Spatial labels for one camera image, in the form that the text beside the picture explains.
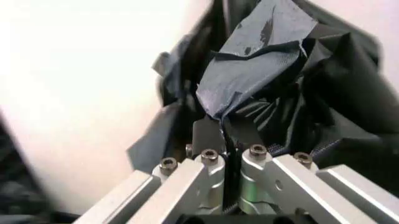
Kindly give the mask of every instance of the crumpled black fabric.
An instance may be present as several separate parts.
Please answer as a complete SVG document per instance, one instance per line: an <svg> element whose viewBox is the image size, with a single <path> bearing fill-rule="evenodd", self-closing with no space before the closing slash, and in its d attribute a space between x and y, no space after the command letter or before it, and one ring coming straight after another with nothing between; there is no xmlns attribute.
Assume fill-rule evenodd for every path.
<svg viewBox="0 0 399 224"><path fill-rule="evenodd" d="M301 151L320 168L346 164L399 195L399 103L379 74L378 47L329 21L302 41L296 65L229 116L252 120L274 156Z"/></svg>
<svg viewBox="0 0 399 224"><path fill-rule="evenodd" d="M222 50L208 46L223 39L211 35L223 30L211 20L181 48L180 60L170 64L180 68L165 69L171 78L164 79L168 82L161 88L167 90L162 94L164 105L179 112L160 125L154 122L129 149L135 168L150 172L162 156L184 154L192 124L205 111L220 120L227 154L245 145L240 138L231 143L229 133L254 141L239 134L245 125L227 125L228 120L242 118L255 125L256 143L262 141L274 156L302 151L320 168L346 164L398 196L399 103L379 74L378 45L307 1L262 2L270 8L238 24ZM295 13L286 14L293 9ZM286 19L295 15L304 19ZM290 35L292 31L300 35ZM173 139L180 135L185 135L180 138L183 144L175 144ZM157 140L159 146L153 147Z"/></svg>

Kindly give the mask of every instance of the bolt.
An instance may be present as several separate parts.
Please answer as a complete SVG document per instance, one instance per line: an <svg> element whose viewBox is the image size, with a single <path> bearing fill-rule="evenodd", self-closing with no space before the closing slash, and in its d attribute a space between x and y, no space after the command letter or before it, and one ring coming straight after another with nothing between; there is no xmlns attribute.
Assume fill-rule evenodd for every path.
<svg viewBox="0 0 399 224"><path fill-rule="evenodd" d="M187 158L192 158L192 144L186 144L185 146L185 156Z"/></svg>
<svg viewBox="0 0 399 224"><path fill-rule="evenodd" d="M297 152L294 154L294 158L302 165L304 165L306 168L310 169L312 165L312 157L309 156L307 153L303 152Z"/></svg>
<svg viewBox="0 0 399 224"><path fill-rule="evenodd" d="M262 145L252 145L249 148L249 154L256 160L264 160L266 159L267 149Z"/></svg>
<svg viewBox="0 0 399 224"><path fill-rule="evenodd" d="M173 157L167 157L161 160L159 163L159 169L161 174L169 176L171 175L176 168L178 167L178 162Z"/></svg>
<svg viewBox="0 0 399 224"><path fill-rule="evenodd" d="M205 149L201 153L201 162L205 165L215 165L218 163L218 153L213 149Z"/></svg>

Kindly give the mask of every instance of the screw head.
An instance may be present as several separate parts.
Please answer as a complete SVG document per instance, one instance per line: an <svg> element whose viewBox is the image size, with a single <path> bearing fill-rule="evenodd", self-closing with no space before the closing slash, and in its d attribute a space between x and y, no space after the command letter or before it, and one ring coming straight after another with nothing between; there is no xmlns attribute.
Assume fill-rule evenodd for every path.
<svg viewBox="0 0 399 224"><path fill-rule="evenodd" d="M205 149L201 153L201 162L205 165L215 165L218 163L219 154L213 149Z"/></svg>
<svg viewBox="0 0 399 224"><path fill-rule="evenodd" d="M266 159L267 149L263 145L255 144L249 148L249 154L256 160L264 160Z"/></svg>
<svg viewBox="0 0 399 224"><path fill-rule="evenodd" d="M304 165L306 168L310 169L312 165L312 157L303 152L297 152L294 154L294 159L296 159L300 164Z"/></svg>
<svg viewBox="0 0 399 224"><path fill-rule="evenodd" d="M159 163L159 169L161 174L169 176L171 175L178 167L178 162L173 157L167 157L161 160Z"/></svg>

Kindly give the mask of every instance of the black fabric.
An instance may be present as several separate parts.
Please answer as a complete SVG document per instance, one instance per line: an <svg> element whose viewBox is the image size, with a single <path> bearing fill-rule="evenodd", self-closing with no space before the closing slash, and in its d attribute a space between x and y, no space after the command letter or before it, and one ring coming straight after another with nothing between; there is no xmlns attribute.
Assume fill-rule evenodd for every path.
<svg viewBox="0 0 399 224"><path fill-rule="evenodd" d="M214 8L213 15L208 15L206 19L207 23L200 26L188 42L183 42L187 45L178 48L181 50L180 60L170 64L170 68L178 66L179 69L162 70L171 72L163 76L174 77L164 79L161 83L164 87L161 89L168 90L168 94L162 94L164 105L179 102L181 112L172 119L166 118L171 119L168 121L170 125L161 127L154 123L158 127L157 132L168 135L159 141L162 146L153 148L153 142L158 137L149 133L143 137L148 138L145 144L140 143L140 140L140 147L130 148L129 153L136 156L132 158L136 169L150 171L162 155L184 154L184 145L191 142L193 122L202 119L205 116L204 111L211 111L211 117L220 119L227 163L239 160L239 153L248 144L261 141L274 156L302 151L309 153L321 168L344 163L382 188L399 195L399 175L396 172L399 170L399 103L379 74L378 45L368 35L307 1L295 0L299 8L288 4L288 1L281 4L277 1L260 4L262 7L275 4L278 8L267 9L270 18L251 17L254 21L264 22L254 24L253 27L258 31L255 34L250 31L243 33L244 26L238 24L229 37L228 44L223 46L223 51L220 51L221 44L226 39L216 35L216 30L220 27L214 23L220 23L219 17L219 20L214 18L216 14L222 13L221 5L220 1L215 1L216 5L219 4L219 11ZM306 19L307 26L302 26L302 20L299 19L290 20L290 25L285 23L287 17L284 12L293 9L296 13L303 10L312 17L312 20ZM284 34L285 30L288 29L289 32L292 27L307 30L310 26L310 33L306 36L299 35L293 40L281 41L293 37L279 35ZM277 28L279 32L271 38L273 30ZM235 36L237 30L240 32L239 37ZM254 40L254 43L247 43L249 40ZM247 49L243 43L249 44L251 48ZM273 54L289 52L294 52L295 57L278 61L279 65L285 64L281 66L282 69L275 70L272 76L262 73L269 71L270 66L266 69L256 68L270 63L259 59L269 60L275 58ZM206 77L204 71L210 62L223 64L224 68L230 70L226 72L215 66L219 70L212 73L208 66L205 73L206 84L210 88L202 89L206 100L200 105L195 92L200 88L198 83L203 82ZM231 94L225 96L217 94L223 90L215 84L216 81L223 81L218 77L221 73L229 78L234 72L234 77L249 77L253 71L259 77L271 78L248 85L250 91L240 89L241 92L231 91ZM241 83L236 85L236 82L246 80L233 78L228 81L227 86L246 86ZM218 104L215 103L215 98L231 99L235 104ZM211 110L206 108L209 105L212 106ZM242 125L241 121L249 122L249 126L254 125L257 137L252 139L240 133L250 130L242 128L247 125ZM184 136L179 138L182 141L180 144L170 140L180 135ZM239 162L236 164L237 166L229 164L234 169L228 171L226 178L231 176L232 181L238 181L235 174L239 172Z"/></svg>
<svg viewBox="0 0 399 224"><path fill-rule="evenodd" d="M251 110L245 104L234 115L252 119L273 155L303 151L320 168L346 164L399 195L393 140L399 139L399 103L368 51L376 44L366 48L358 40L318 24L303 41L302 66L255 94Z"/></svg>

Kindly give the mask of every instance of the white wall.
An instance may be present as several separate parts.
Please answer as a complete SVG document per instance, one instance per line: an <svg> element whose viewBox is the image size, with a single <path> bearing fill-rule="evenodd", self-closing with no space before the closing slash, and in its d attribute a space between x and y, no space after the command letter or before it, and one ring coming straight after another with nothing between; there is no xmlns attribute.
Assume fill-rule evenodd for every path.
<svg viewBox="0 0 399 224"><path fill-rule="evenodd" d="M59 210L83 213L132 171L125 150L160 107L149 68L210 1L0 1L0 110ZM398 88L398 1L312 1L380 39Z"/></svg>

